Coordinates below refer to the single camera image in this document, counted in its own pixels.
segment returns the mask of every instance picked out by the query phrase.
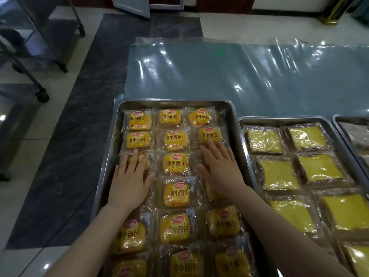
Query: stainless steel baking tray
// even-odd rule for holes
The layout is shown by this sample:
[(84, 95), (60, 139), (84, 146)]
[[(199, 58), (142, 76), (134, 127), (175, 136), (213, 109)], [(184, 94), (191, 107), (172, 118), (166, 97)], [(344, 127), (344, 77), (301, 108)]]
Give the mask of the stainless steel baking tray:
[(369, 115), (359, 115), (359, 116), (340, 116), (340, 115), (334, 115), (332, 117), (332, 122), (334, 126), (336, 127), (337, 131), (341, 135), (342, 139), (344, 140), (346, 146), (349, 148), (350, 152), (353, 154), (354, 158), (360, 165), (362, 171), (364, 172), (366, 178), (369, 181), (369, 169), (363, 159), (360, 157), (360, 155), (357, 153), (359, 150), (354, 147), (352, 142), (350, 141), (346, 131), (341, 126), (340, 122), (344, 123), (353, 123), (353, 124), (364, 124), (369, 123)]
[(140, 101), (116, 101), (114, 114), (110, 124), (108, 142), (105, 149), (103, 164), (101, 167), (99, 183), (95, 201), (91, 214), (91, 221), (96, 217), (100, 209), (107, 203), (108, 192), (113, 177), (114, 167), (118, 162), (118, 153), (122, 144), (121, 128), (123, 124), (124, 110), (138, 110), (143, 108), (177, 108), (177, 107), (215, 107), (224, 117), (228, 127), (228, 134), (237, 162), (239, 163), (243, 175), (247, 182), (250, 173), (248, 173), (247, 160), (243, 151), (241, 141), (242, 130), (237, 120), (234, 105), (230, 101), (173, 101), (165, 99), (147, 99)]
[[(242, 127), (243, 125), (265, 125), (265, 126), (273, 126), (280, 127), (286, 125), (293, 124), (301, 124), (301, 123), (316, 123), (320, 122), (330, 138), (333, 140), (334, 150), (338, 157), (343, 162), (344, 166), (347, 168), (350, 176), (353, 180), (362, 186), (365, 191), (369, 191), (369, 180), (361, 169), (360, 165), (356, 161), (355, 157), (351, 153), (351, 151), (346, 146), (343, 139), (340, 137), (337, 130), (334, 128), (332, 123), (324, 117), (321, 116), (301, 116), (301, 117), (286, 117), (286, 118), (268, 118), (268, 117), (240, 117), (239, 123)], [(246, 146), (245, 136), (242, 134), (242, 144), (243, 149), (245, 151), (245, 155), (247, 156), (247, 161), (249, 165), (250, 171), (252, 171), (252, 166), (250, 162), (249, 152)], [(254, 189), (257, 190), (257, 182), (254, 180), (252, 183)]]

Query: left hand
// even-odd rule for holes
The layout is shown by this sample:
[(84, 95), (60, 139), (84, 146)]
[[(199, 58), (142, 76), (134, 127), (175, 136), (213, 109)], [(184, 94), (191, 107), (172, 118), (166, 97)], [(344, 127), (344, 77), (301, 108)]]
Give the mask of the left hand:
[(124, 214), (142, 204), (155, 179), (155, 174), (151, 173), (144, 182), (148, 159), (149, 155), (146, 154), (137, 164), (138, 150), (134, 149), (131, 162), (127, 167), (128, 155), (124, 155), (122, 163), (115, 168), (107, 205)]

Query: brand logo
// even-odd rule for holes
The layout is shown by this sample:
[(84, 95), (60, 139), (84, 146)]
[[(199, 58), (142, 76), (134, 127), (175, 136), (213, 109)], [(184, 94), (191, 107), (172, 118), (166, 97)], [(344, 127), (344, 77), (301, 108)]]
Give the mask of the brand logo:
[(183, 215), (178, 215), (178, 216), (175, 216), (173, 219), (172, 219), (172, 222), (174, 224), (180, 224), (182, 223), (183, 221), (185, 220), (185, 217)]
[(119, 272), (118, 277), (128, 277), (128, 276), (131, 276), (131, 274), (132, 274), (132, 268), (125, 267)]
[(178, 255), (179, 260), (188, 260), (191, 257), (190, 251), (180, 252)]
[(227, 254), (227, 256), (232, 257), (232, 256), (236, 255), (237, 249), (236, 249), (236, 247), (230, 247), (230, 248), (227, 249), (227, 251), (225, 253)]
[(182, 158), (181, 154), (172, 155), (172, 159), (180, 159), (180, 158)]
[(131, 228), (134, 228), (137, 224), (137, 221), (136, 220), (129, 220), (127, 222), (125, 222), (125, 224), (123, 225), (123, 227), (125, 229), (131, 229)]
[(138, 133), (134, 133), (134, 134), (133, 134), (133, 137), (140, 137), (140, 136), (142, 136), (142, 135), (143, 135), (143, 133), (138, 132)]
[(221, 218), (221, 219), (227, 219), (227, 218), (229, 218), (230, 217), (230, 213), (228, 212), (228, 211), (223, 211), (223, 212), (220, 212), (219, 213), (219, 217)]
[(186, 184), (184, 182), (179, 182), (174, 184), (174, 188), (179, 189), (183, 188)]

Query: tile floor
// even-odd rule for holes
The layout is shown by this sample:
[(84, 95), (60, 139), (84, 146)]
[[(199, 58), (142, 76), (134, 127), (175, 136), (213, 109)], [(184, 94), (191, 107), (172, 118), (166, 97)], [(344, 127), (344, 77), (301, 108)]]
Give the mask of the tile floor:
[[(120, 13), (110, 9), (77, 8), (85, 25), (86, 37), (79, 39), (68, 63), (68, 74), (57, 68), (47, 72), (33, 72), (45, 85), (50, 101), (42, 105), (30, 126), (10, 167), (12, 180), (0, 185), (0, 277), (39, 277), (68, 248), (49, 247), (23, 250), (4, 250), (23, 201), (39, 167), (53, 134), (55, 125), (71, 93), (81, 66), (90, 48), (104, 13)], [(199, 17), (205, 38), (245, 44), (292, 42), (294, 38), (310, 43), (332, 45), (369, 44), (367, 28), (345, 15), (338, 26), (325, 27), (316, 19), (273, 17), (258, 15), (226, 15), (213, 13), (180, 13), (184, 17)], [(53, 18), (73, 18), (71, 9), (58, 7)], [(10, 63), (0, 69), (0, 83), (29, 83), (21, 74), (14, 72)]]

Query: right hand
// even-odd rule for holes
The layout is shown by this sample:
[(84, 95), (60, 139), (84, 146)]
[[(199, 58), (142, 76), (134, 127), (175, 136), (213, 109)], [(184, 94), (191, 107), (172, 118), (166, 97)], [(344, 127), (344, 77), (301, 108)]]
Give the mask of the right hand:
[(227, 150), (222, 142), (216, 145), (211, 139), (208, 139), (207, 142), (209, 149), (202, 145), (200, 149), (204, 153), (205, 163), (209, 168), (202, 164), (198, 164), (196, 167), (205, 181), (218, 194), (233, 200), (237, 193), (246, 186), (234, 154), (231, 149)]

